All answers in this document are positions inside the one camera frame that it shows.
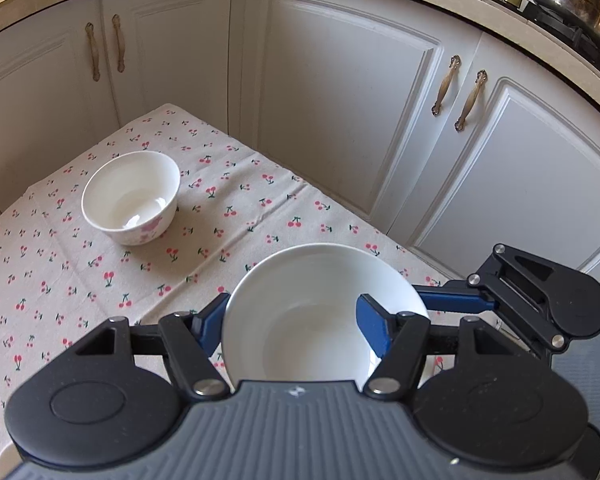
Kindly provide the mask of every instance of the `white logo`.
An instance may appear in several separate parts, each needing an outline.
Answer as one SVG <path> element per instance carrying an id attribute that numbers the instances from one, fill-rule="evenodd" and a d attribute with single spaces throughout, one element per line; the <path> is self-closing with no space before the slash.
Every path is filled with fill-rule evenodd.
<path id="1" fill-rule="evenodd" d="M 297 399 L 298 397 L 302 397 L 306 393 L 306 390 L 302 386 L 294 386 L 286 392 Z"/>

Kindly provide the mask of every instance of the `gold cabinet handle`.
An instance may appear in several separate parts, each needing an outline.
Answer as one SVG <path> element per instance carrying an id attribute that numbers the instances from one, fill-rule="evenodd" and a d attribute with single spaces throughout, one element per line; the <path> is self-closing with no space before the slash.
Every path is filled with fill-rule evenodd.
<path id="1" fill-rule="evenodd" d="M 478 94 L 480 93 L 480 89 L 487 82 L 487 73 L 485 70 L 480 70 L 478 72 L 478 77 L 475 80 L 474 89 L 471 90 L 469 97 L 466 99 L 464 103 L 464 108 L 462 109 L 462 113 L 460 114 L 460 118 L 456 121 L 456 132 L 461 132 L 464 130 L 464 123 L 466 121 L 467 115 L 471 112 L 472 108 L 475 105 L 475 100 L 478 98 Z"/>
<path id="2" fill-rule="evenodd" d="M 436 99 L 436 103 L 431 108 L 431 113 L 434 116 L 440 115 L 440 107 L 442 106 L 442 99 L 445 98 L 446 91 L 449 90 L 449 85 L 451 84 L 451 80 L 454 78 L 454 74 L 458 70 L 462 62 L 460 61 L 460 56 L 453 56 L 451 58 L 451 63 L 449 64 L 449 72 L 446 73 L 445 78 L 440 83 L 440 90 L 438 90 L 438 98 Z"/>
<path id="3" fill-rule="evenodd" d="M 93 80 L 100 80 L 100 54 L 98 53 L 98 44 L 96 43 L 96 38 L 93 35 L 93 23 L 87 23 L 87 26 L 84 27 L 84 30 L 87 31 L 87 38 L 89 38 L 89 46 L 91 47 L 91 66 L 93 67 Z"/>
<path id="4" fill-rule="evenodd" d="M 122 28 L 120 27 L 120 16 L 114 14 L 111 22 L 118 41 L 118 72 L 122 73 L 125 71 L 125 37 L 122 35 Z"/>

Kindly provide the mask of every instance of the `tablecloth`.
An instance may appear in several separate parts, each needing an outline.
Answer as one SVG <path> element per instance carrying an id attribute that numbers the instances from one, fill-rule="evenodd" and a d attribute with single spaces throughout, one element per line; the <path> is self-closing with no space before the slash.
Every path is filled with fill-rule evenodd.
<path id="1" fill-rule="evenodd" d="M 100 166 L 137 150 L 176 161 L 178 210 L 159 239 L 125 248 L 87 224 L 80 198 Z M 170 104 L 31 186 L 0 216 L 0 451 L 11 392 L 105 318 L 202 309 L 266 256 L 321 241 L 368 251 L 412 283 L 443 280 L 302 178 Z M 224 373 L 221 348 L 211 360 Z"/>

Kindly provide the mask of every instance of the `table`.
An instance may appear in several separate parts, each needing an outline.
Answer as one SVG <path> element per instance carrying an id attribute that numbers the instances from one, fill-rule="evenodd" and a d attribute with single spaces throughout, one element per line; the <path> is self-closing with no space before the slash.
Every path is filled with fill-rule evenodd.
<path id="1" fill-rule="evenodd" d="M 167 232 L 125 248 L 87 224 L 80 198 L 101 165 L 137 150 L 168 154 L 182 180 Z M 0 216 L 0 451 L 11 392 L 92 327 L 202 309 L 266 256 L 308 242 L 361 248 L 413 283 L 444 280 L 302 178 L 170 104 L 31 186 Z M 224 375 L 221 348 L 211 360 Z M 137 362 L 164 375 L 155 358 Z"/>

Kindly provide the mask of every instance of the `bowl rim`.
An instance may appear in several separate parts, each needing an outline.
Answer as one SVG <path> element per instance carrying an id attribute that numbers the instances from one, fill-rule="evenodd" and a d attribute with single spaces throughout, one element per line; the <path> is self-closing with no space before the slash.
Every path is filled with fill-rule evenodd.
<path id="1" fill-rule="evenodd" d="M 130 231 L 133 231 L 135 229 L 138 228 L 142 228 L 145 225 L 149 224 L 150 222 L 152 222 L 155 217 L 157 217 L 158 215 L 161 215 L 162 213 L 164 213 L 169 207 L 170 205 L 173 203 L 173 201 L 176 199 L 177 195 L 178 195 L 178 190 L 180 189 L 180 183 L 178 182 L 178 185 L 176 186 L 175 191 L 173 192 L 173 195 L 170 197 L 169 200 L 167 200 L 167 204 L 160 209 L 159 213 L 156 213 L 155 215 L 153 215 L 151 218 L 145 220 L 144 222 L 142 222 L 141 224 L 135 225 L 133 227 L 119 227 L 119 228 L 108 228 L 108 227 L 103 227 L 99 224 L 97 224 L 96 222 L 92 221 L 89 218 L 89 215 L 87 215 L 87 213 L 84 210 L 84 195 L 85 193 L 87 193 L 87 190 L 89 189 L 89 184 L 91 183 L 91 181 L 96 178 L 97 174 L 100 173 L 101 170 L 103 170 L 103 168 L 105 168 L 106 166 L 108 166 L 109 164 L 113 164 L 118 162 L 121 158 L 129 156 L 129 155 L 138 155 L 139 153 L 145 153 L 145 154 L 149 154 L 151 153 L 151 156 L 163 156 L 165 157 L 167 160 L 169 160 L 171 163 L 173 163 L 176 172 L 178 173 L 178 180 L 180 180 L 180 168 L 178 166 L 178 164 L 176 163 L 175 160 L 173 160 L 169 155 L 166 155 L 163 152 L 154 152 L 153 150 L 137 150 L 135 152 L 129 152 L 129 153 L 123 153 L 123 155 L 119 155 L 116 158 L 112 158 L 111 160 L 108 160 L 107 162 L 105 162 L 102 166 L 100 166 L 96 172 L 94 174 L 91 175 L 90 179 L 87 181 L 87 184 L 84 186 L 84 189 L 82 190 L 82 197 L 80 199 L 80 209 L 82 211 L 82 216 L 83 218 L 89 223 L 89 225 L 91 225 L 92 227 L 95 227 L 96 229 L 103 231 L 104 233 L 127 233 Z"/>
<path id="2" fill-rule="evenodd" d="M 281 255 L 287 254 L 289 252 L 293 252 L 293 251 L 301 251 L 301 250 L 309 250 L 309 248 L 323 248 L 323 247 L 327 247 L 327 248 L 338 248 L 338 249 L 344 249 L 344 250 L 351 250 L 354 253 L 358 253 L 363 255 L 365 258 L 373 258 L 375 259 L 378 263 L 380 263 L 382 266 L 385 266 L 386 268 L 388 268 L 389 270 L 395 272 L 396 274 L 399 274 L 399 272 L 394 269 L 390 264 L 388 264 L 386 261 L 384 261 L 383 259 L 379 258 L 378 256 L 373 256 L 372 254 L 367 253 L 366 251 L 363 251 L 362 249 L 358 248 L 358 247 L 353 247 L 347 244 L 341 244 L 341 243 L 337 243 L 337 242 L 311 242 L 311 243 L 307 243 L 307 244 L 299 244 L 299 245 L 294 245 L 291 247 L 287 247 L 285 249 L 279 250 L 273 254 L 270 254 L 269 256 L 267 256 L 266 258 L 264 258 L 262 261 L 260 261 L 258 263 L 258 265 L 256 267 L 261 266 L 262 264 L 269 264 L 270 265 L 270 260 L 272 260 L 274 257 L 280 257 Z M 249 272 L 247 272 L 238 282 L 238 285 L 235 286 L 234 290 L 231 292 L 231 296 L 229 297 L 229 301 L 227 303 L 226 309 L 224 311 L 224 318 L 222 320 L 222 330 L 221 330 L 221 342 L 224 339 L 224 329 L 226 327 L 226 320 L 227 320 L 227 316 L 231 315 L 231 312 L 235 309 L 234 307 L 234 297 L 236 296 L 236 294 L 246 286 L 246 281 L 248 280 L 248 276 L 251 274 L 252 270 L 250 270 Z M 411 282 L 409 280 L 404 280 L 406 282 L 406 284 L 408 286 L 410 286 L 411 288 L 413 288 L 413 285 L 411 285 Z M 417 312 L 417 314 L 420 314 L 421 316 L 424 315 L 425 317 L 427 317 L 427 319 L 430 319 L 429 317 L 429 313 L 427 311 L 427 307 L 424 304 L 424 301 L 422 301 L 422 298 L 420 297 L 420 295 L 416 292 L 416 297 L 418 298 L 418 300 L 420 300 L 420 304 L 422 306 L 422 310 L 424 312 L 424 314 L 421 314 L 419 312 Z M 224 348 L 222 348 L 222 358 L 224 359 L 224 364 L 225 364 L 225 371 L 229 377 L 229 380 L 232 383 L 232 386 L 234 388 L 237 388 L 237 385 L 234 383 L 234 378 L 232 378 L 232 374 L 231 374 L 231 366 L 230 363 L 228 361 L 231 361 L 232 359 L 229 358 L 227 359 L 227 354 L 224 352 Z"/>

